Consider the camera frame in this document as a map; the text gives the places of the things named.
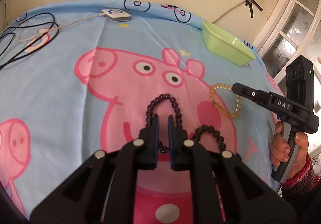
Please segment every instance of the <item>bed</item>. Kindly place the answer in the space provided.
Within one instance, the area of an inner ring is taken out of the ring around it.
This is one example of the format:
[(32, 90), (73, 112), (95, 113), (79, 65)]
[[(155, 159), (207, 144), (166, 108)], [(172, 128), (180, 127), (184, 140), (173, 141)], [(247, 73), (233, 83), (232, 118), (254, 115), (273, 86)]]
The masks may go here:
[[(54, 39), (57, 31), (51, 31), (36, 42), (19, 40), (49, 28), (48, 24), (18, 29), (0, 57), (1, 65), (25, 47), (23, 55), (44, 45), (0, 70), (0, 180), (18, 209), (28, 218), (96, 150), (119, 150), (137, 138), (145, 127), (150, 101), (166, 93), (177, 99), (183, 128), (191, 138), (197, 127), (213, 125), (224, 136), (227, 149), (238, 153), (277, 191), (268, 148), (276, 116), (242, 99), (240, 116), (232, 120), (208, 98), (215, 83), (238, 82), (282, 94), (248, 42), (243, 41), (256, 60), (238, 67), (206, 49), (202, 19), (188, 10), (126, 0), (42, 6), (23, 13), (9, 26), (44, 12), (53, 14), (62, 26), (106, 8), (123, 9), (132, 19), (113, 23), (96, 17), (61, 29)], [(39, 15), (26, 24), (50, 19)], [(9, 41), (3, 38), (0, 50)], [(219, 89), (215, 99), (235, 110), (236, 97), (230, 91)], [(166, 145), (167, 116), (174, 111), (170, 102), (155, 111), (160, 117), (160, 140)], [(210, 135), (204, 134), (200, 143), (218, 151)], [(155, 171), (138, 174), (135, 223), (192, 223), (190, 196), (188, 172), (174, 173), (169, 155), (159, 154)]]

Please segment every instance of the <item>white cable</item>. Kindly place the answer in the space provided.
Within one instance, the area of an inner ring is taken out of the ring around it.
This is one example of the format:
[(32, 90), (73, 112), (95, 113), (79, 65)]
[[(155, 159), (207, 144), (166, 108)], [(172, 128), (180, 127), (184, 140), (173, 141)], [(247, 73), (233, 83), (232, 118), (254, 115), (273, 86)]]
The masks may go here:
[(223, 16), (225, 16), (227, 13), (229, 13), (231, 10), (234, 10), (236, 7), (238, 7), (239, 5), (242, 5), (246, 2), (246, 0), (243, 0), (242, 2), (234, 5), (233, 7), (231, 7), (230, 9), (228, 9), (227, 11), (225, 11), (223, 14), (221, 14), (217, 19), (215, 19), (212, 23), (214, 24), (216, 21), (218, 21), (219, 19), (221, 19)]
[(25, 41), (28, 41), (28, 40), (32, 40), (32, 39), (34, 39), (34, 38), (37, 38), (37, 37), (39, 37), (39, 36), (42, 36), (43, 34), (46, 34), (46, 33), (50, 32), (50, 31), (53, 31), (53, 30), (56, 30), (56, 29), (62, 29), (62, 28), (65, 28), (65, 27), (67, 27), (67, 26), (71, 26), (71, 25), (73, 25), (73, 24), (75, 24), (75, 23), (77, 23), (77, 22), (80, 22), (80, 21), (88, 20), (88, 19), (95, 18), (95, 17), (102, 17), (102, 16), (105, 16), (105, 15), (106, 15), (106, 13), (99, 13), (99, 14), (92, 15), (92, 16), (90, 16), (90, 17), (88, 17), (88, 18), (82, 18), (82, 19), (76, 20), (76, 21), (71, 22), (71, 23), (69, 23), (69, 24), (67, 24), (67, 25), (64, 25), (64, 26), (53, 27), (53, 28), (51, 28), (51, 29), (48, 29), (48, 30), (46, 30), (46, 31), (44, 31), (44, 32), (36, 35), (36, 36), (32, 36), (32, 37), (27, 38), (27, 39), (19, 40), (19, 42), (21, 43), (21, 42), (25, 42)]

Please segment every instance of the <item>fingernail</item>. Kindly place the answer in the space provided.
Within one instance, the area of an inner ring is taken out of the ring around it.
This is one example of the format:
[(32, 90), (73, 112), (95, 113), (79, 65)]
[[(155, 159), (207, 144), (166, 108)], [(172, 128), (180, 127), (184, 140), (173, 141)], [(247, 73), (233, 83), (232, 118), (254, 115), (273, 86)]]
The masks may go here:
[(286, 154), (289, 154), (290, 148), (286, 146), (286, 147), (284, 148), (283, 152), (286, 153)]
[(297, 133), (295, 135), (295, 139), (296, 139), (297, 142), (301, 141), (301, 133)]
[(288, 161), (288, 156), (287, 155), (283, 155), (282, 161), (287, 162)]

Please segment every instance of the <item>cartoon pig snout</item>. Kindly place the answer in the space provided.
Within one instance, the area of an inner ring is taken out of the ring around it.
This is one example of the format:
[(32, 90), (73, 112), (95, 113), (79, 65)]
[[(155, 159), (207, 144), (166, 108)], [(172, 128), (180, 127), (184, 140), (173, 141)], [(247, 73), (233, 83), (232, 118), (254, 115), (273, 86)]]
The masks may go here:
[(14, 122), (9, 128), (9, 150), (15, 161), (26, 164), (30, 160), (30, 133), (27, 125)]
[(83, 79), (101, 77), (115, 67), (117, 59), (114, 50), (95, 47), (79, 58), (75, 66), (75, 74)]

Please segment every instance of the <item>camera lens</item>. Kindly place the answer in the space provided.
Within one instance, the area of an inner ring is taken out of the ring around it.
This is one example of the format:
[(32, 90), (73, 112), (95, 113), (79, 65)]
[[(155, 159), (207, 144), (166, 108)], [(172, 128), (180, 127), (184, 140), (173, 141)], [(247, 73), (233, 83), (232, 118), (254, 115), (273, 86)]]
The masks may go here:
[(295, 79), (295, 76), (296, 76), (296, 73), (295, 73), (295, 69), (293, 68), (293, 69), (292, 69), (292, 72), (291, 72), (292, 80)]
[(301, 73), (302, 73), (302, 67), (299, 65), (298, 66), (298, 76), (301, 75)]

